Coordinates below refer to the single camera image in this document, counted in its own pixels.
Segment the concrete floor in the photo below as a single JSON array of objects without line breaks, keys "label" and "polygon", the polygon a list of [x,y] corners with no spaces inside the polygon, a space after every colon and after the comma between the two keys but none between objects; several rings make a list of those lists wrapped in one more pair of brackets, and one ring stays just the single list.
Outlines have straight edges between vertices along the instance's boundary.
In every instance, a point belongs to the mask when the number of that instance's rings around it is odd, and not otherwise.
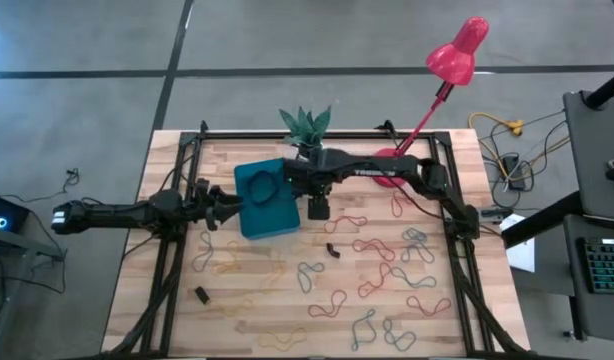
[{"label": "concrete floor", "polygon": [[[0,71],[164,70],[183,4],[0,0]],[[179,68],[424,66],[429,51],[473,15],[491,25],[479,65],[614,64],[610,0],[208,0],[193,7]],[[594,89],[612,76],[600,70],[477,75],[468,88],[454,90],[430,127],[466,127],[476,111],[524,120],[558,111],[564,92]],[[412,126],[439,83],[431,75],[178,79],[163,127],[197,128],[207,120],[214,129],[278,129],[278,108],[329,104],[334,128],[368,128],[384,119]],[[71,198],[131,202],[162,89],[159,77],[0,80],[0,193],[53,193],[64,170],[79,167],[81,183],[68,195],[30,207],[49,220],[52,207]],[[562,119],[532,125],[518,139],[500,136],[501,150],[523,152]],[[481,135],[490,126],[477,125]],[[549,164],[519,207],[540,208],[577,188],[568,147],[550,155]],[[96,353],[126,233],[58,237],[69,249],[68,291],[60,296],[23,286],[0,359]],[[32,235],[44,241],[41,233]],[[58,270],[38,276],[56,285],[59,279]],[[571,327],[565,297],[517,285],[534,350],[614,359],[613,342],[579,344],[560,336]]]}]

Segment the teal box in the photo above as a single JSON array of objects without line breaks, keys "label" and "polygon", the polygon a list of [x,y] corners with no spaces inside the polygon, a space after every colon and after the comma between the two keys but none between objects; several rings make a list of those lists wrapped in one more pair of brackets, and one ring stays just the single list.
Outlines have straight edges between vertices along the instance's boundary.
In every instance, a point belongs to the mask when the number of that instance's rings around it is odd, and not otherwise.
[{"label": "teal box", "polygon": [[243,199],[240,231],[255,240],[298,231],[300,217],[291,192],[283,179],[282,159],[236,166],[236,193]]}]

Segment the potted plant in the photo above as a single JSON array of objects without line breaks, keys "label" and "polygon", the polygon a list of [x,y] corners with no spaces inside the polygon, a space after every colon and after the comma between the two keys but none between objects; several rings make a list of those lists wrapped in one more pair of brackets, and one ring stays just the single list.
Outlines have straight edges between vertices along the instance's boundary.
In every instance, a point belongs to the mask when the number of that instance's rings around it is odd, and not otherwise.
[{"label": "potted plant", "polygon": [[297,118],[282,109],[279,109],[279,111],[285,125],[291,132],[291,135],[285,137],[283,141],[297,147],[298,155],[309,159],[312,150],[322,148],[323,136],[327,132],[331,119],[331,106],[327,107],[315,119],[312,117],[311,111],[305,113],[302,107],[298,108]]}]

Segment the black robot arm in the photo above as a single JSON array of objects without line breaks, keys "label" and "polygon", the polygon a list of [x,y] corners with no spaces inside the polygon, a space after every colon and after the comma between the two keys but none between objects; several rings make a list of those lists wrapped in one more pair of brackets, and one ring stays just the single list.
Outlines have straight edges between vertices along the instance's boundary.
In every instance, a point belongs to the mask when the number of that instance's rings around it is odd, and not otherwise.
[{"label": "black robot arm", "polygon": [[327,195],[332,183],[342,183],[350,176],[402,178],[415,192],[429,200],[438,200],[452,217],[456,235],[477,239],[480,236],[478,212],[465,205],[449,183],[445,167],[432,159],[412,155],[401,157],[357,156],[339,149],[312,151],[309,161],[283,160],[285,180],[294,194],[308,195],[308,217],[329,219]]},{"label": "black robot arm", "polygon": [[147,229],[154,235],[181,223],[205,219],[209,230],[240,211],[240,197],[225,194],[219,186],[198,179],[187,202],[174,189],[161,190],[131,205],[70,201],[54,208],[51,228],[57,234],[79,233],[89,228]]}]

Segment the rgb keyboard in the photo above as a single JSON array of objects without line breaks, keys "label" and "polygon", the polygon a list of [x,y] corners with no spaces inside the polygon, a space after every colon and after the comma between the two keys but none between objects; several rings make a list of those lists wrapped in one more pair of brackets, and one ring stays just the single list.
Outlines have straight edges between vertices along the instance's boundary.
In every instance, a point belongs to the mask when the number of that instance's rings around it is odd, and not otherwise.
[{"label": "rgb keyboard", "polygon": [[581,240],[589,291],[614,294],[614,239]]}]

